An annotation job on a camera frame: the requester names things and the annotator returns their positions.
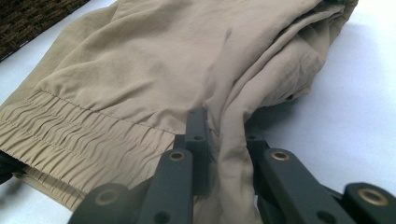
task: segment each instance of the khaki pants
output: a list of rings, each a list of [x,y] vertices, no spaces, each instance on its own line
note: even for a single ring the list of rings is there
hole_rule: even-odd
[[[194,223],[261,223],[244,122],[309,92],[357,0],[120,0],[68,25],[0,107],[0,148],[71,210],[151,177],[204,106],[213,186]]]

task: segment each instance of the trousers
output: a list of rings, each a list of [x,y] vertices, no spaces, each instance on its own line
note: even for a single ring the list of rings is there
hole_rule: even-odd
[[[309,93],[357,0],[119,0],[69,24],[0,106],[0,148],[16,174],[74,210],[108,182],[151,177],[205,107],[209,197],[194,223],[262,223],[244,123]]]

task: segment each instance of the seam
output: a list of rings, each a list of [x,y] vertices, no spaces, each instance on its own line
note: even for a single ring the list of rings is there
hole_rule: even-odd
[[[64,101],[64,102],[66,102],[67,104],[73,105],[73,106],[75,106],[75,107],[77,107],[77,108],[79,108],[79,109],[81,109],[81,110],[91,111],[92,113],[100,114],[100,115],[105,116],[105,117],[109,117],[109,118],[116,119],[116,120],[120,120],[120,121],[125,121],[125,122],[132,123],[132,124],[135,124],[135,125],[140,125],[140,126],[148,127],[148,128],[155,129],[155,130],[158,130],[158,131],[163,131],[163,132],[165,132],[165,133],[177,134],[177,132],[175,132],[175,131],[173,131],[173,130],[166,130],[165,128],[154,128],[154,127],[149,126],[149,125],[147,125],[147,124],[137,123],[137,122],[135,122],[135,121],[127,120],[127,119],[116,118],[116,117],[112,117],[112,116],[110,116],[110,115],[108,115],[108,114],[104,114],[104,113],[102,113],[102,112],[100,112],[100,111],[94,111],[94,110],[91,110],[91,109],[83,108],[83,107],[81,107],[81,106],[79,106],[79,105],[75,105],[75,104],[73,104],[73,103],[71,103],[71,102],[69,102],[69,101],[66,101],[65,99],[62,99],[62,98],[60,98],[59,96],[54,95],[54,94],[52,94],[52,93],[50,93],[50,92],[47,92],[47,91],[42,91],[42,90],[40,90],[40,91],[38,91],[37,93],[40,93],[40,92],[46,93],[46,94],[48,94],[48,95],[51,95],[51,96],[53,96],[54,98],[57,98],[57,99],[59,99],[59,100],[61,100],[61,101]]]
[[[36,141],[38,141],[38,142],[42,142],[42,143],[44,143],[44,144],[46,144],[46,145],[48,145],[48,146],[51,146],[51,147],[54,147],[54,148],[58,148],[58,150],[60,149],[61,151],[67,152],[67,153],[69,153],[69,154],[71,154],[71,155],[73,155],[73,156],[81,157],[82,159],[85,159],[85,160],[90,161],[90,162],[92,162],[92,163],[99,164],[99,165],[103,166],[104,168],[106,168],[106,169],[109,170],[109,171],[115,171],[115,172],[117,172],[118,174],[127,175],[127,176],[129,176],[129,177],[131,177],[131,178],[137,178],[138,180],[141,180],[141,181],[145,180],[145,179],[144,179],[143,177],[141,177],[140,175],[131,175],[130,173],[126,173],[126,172],[124,172],[124,171],[120,171],[120,170],[117,169],[117,168],[110,167],[110,166],[108,166],[107,164],[101,163],[101,162],[99,162],[99,161],[94,161],[94,160],[91,159],[91,158],[87,158],[87,157],[85,157],[84,155],[78,154],[78,153],[72,151],[71,149],[69,149],[69,148],[67,148],[67,147],[56,146],[56,145],[52,144],[51,142],[48,142],[48,141],[46,141],[46,140],[44,140],[44,139],[41,139],[41,138],[39,138],[39,137],[33,135],[32,133],[28,132],[27,130],[25,130],[25,129],[19,127],[17,124],[12,123],[12,122],[10,122],[10,121],[8,121],[8,120],[3,119],[3,120],[0,120],[0,122],[6,123],[6,124],[8,124],[9,126],[15,128],[15,129],[18,129],[18,130],[21,131],[22,133],[26,133],[26,134],[30,135],[34,140],[36,140]],[[57,179],[62,179],[60,176],[55,176],[55,175],[50,175],[50,176],[53,176],[53,177],[55,177],[55,178],[57,178]]]
[[[45,190],[49,193],[49,197],[50,197],[52,200],[54,200],[54,201],[62,202],[63,204],[67,204],[67,199],[70,199],[70,197],[66,197],[66,200],[63,200],[64,197],[61,197],[60,195],[54,193],[55,188],[52,188],[52,189],[51,189],[51,188],[48,188],[48,187],[44,184],[44,180],[43,180],[43,179],[35,178],[34,176],[29,175],[29,174],[22,175],[21,177],[33,179],[33,180],[37,183],[37,185],[40,185],[43,189],[45,189]],[[73,186],[70,186],[70,185],[68,185],[67,187],[73,188],[73,189],[76,191],[78,197],[84,198],[84,196],[82,196],[82,195],[79,193],[79,190],[78,190],[78,189],[76,189],[76,188],[74,188]]]
[[[115,19],[115,17],[116,17],[117,14],[119,14],[119,12],[120,12],[120,10],[122,9],[122,7],[123,7],[125,1],[119,0],[118,2],[119,2],[119,5],[117,6],[117,9],[114,11],[114,14],[113,14],[113,16],[111,17],[111,21],[110,21],[110,22],[113,22],[113,21],[116,21],[116,20],[117,20],[117,19]]]
[[[161,153],[161,151],[157,147],[143,145],[143,144],[139,143],[138,141],[135,141],[135,140],[132,140],[132,139],[126,139],[126,138],[123,138],[123,137],[120,137],[120,136],[115,136],[115,135],[113,135],[113,134],[111,134],[109,132],[106,132],[106,131],[95,130],[94,128],[90,128],[88,126],[85,126],[85,125],[82,125],[82,124],[79,124],[79,123],[75,123],[73,121],[68,121],[65,118],[62,118],[60,116],[57,116],[57,115],[53,114],[49,110],[44,110],[44,109],[40,108],[38,105],[35,105],[33,102],[24,101],[24,103],[33,106],[35,109],[37,109],[37,110],[39,110],[39,111],[41,111],[43,113],[50,114],[54,118],[60,119],[61,121],[64,121],[64,122],[66,122],[66,123],[68,123],[70,125],[75,125],[75,126],[81,127],[83,129],[86,129],[86,130],[94,132],[94,133],[100,133],[100,134],[103,134],[103,135],[107,135],[110,139],[119,140],[119,141],[125,142],[125,143],[137,144],[140,147],[146,147],[146,148],[149,148],[149,149],[152,149],[152,150],[155,150],[155,151]]]

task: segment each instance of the gathered fabric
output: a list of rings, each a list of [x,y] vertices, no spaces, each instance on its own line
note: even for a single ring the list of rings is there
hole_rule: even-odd
[[[75,210],[108,182],[154,175],[205,107],[211,193],[194,223],[262,223],[244,123],[309,93],[357,0],[119,0],[69,24],[0,106],[0,149],[16,174]]]

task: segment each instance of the white table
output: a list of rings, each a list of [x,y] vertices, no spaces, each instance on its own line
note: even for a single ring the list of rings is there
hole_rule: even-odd
[[[91,0],[0,63],[0,104],[63,27],[113,0]],[[390,0],[361,1],[332,44],[312,92],[261,113],[271,147],[292,151],[339,192],[367,182],[396,195],[396,16]],[[66,223],[71,213],[13,178],[0,186],[0,223]]]

